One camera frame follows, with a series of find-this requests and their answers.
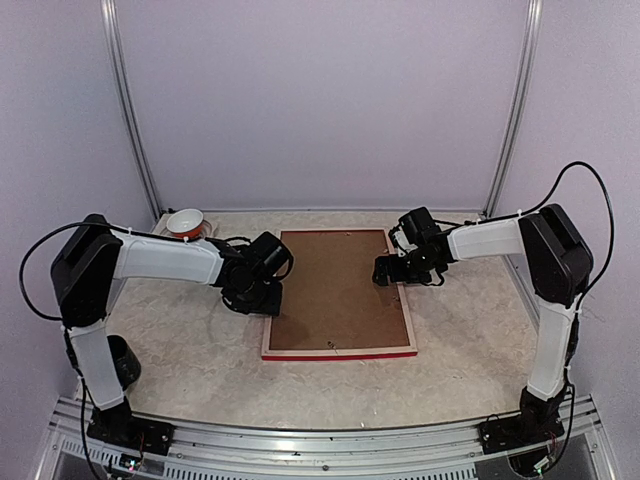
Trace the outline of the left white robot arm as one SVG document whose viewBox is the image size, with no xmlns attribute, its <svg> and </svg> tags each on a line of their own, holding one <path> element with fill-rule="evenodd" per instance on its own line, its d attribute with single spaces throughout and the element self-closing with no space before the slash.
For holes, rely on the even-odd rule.
<svg viewBox="0 0 640 480">
<path fill-rule="evenodd" d="M 216 238 L 184 240 L 110 225 L 98 214 L 74 232 L 51 266 L 61 322 L 95 405 L 99 424 L 121 445 L 140 434 L 125 401 L 108 344 L 105 319 L 113 280 L 185 281 L 219 289 L 223 304 L 245 315 L 276 316 L 293 256 L 270 232 L 234 246 Z"/>
</svg>

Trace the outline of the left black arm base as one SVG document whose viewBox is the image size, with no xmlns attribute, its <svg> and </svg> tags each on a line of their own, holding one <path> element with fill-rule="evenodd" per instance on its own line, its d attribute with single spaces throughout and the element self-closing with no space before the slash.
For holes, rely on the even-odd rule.
<svg viewBox="0 0 640 480">
<path fill-rule="evenodd" d="M 171 423 L 135 416 L 128 399 L 124 398 L 115 407 L 96 408 L 87 435 L 110 445 L 167 456 L 174 431 Z"/>
</svg>

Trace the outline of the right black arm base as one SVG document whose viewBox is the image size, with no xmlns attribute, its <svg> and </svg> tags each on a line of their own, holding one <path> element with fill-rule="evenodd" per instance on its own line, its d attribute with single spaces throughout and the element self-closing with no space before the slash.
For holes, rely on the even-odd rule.
<svg viewBox="0 0 640 480">
<path fill-rule="evenodd" d="M 515 416 L 492 415 L 478 425 L 483 453 L 504 452 L 561 437 L 565 429 L 559 407 L 567 390 L 564 386 L 556 396 L 542 400 L 524 388 Z"/>
</svg>

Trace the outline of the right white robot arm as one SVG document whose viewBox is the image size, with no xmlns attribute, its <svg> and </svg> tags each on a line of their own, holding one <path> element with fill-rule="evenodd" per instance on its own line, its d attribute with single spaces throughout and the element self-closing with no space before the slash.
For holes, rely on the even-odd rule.
<svg viewBox="0 0 640 480">
<path fill-rule="evenodd" d="M 372 281 L 440 286 L 449 265 L 485 257 L 522 255 L 538 308 L 538 340 L 526 389 L 548 401 L 565 387 L 578 301 L 587 290 L 593 256 L 558 204 L 512 218 L 443 230 L 429 211 L 403 215 L 389 232 L 392 253 L 376 258 Z"/>
</svg>

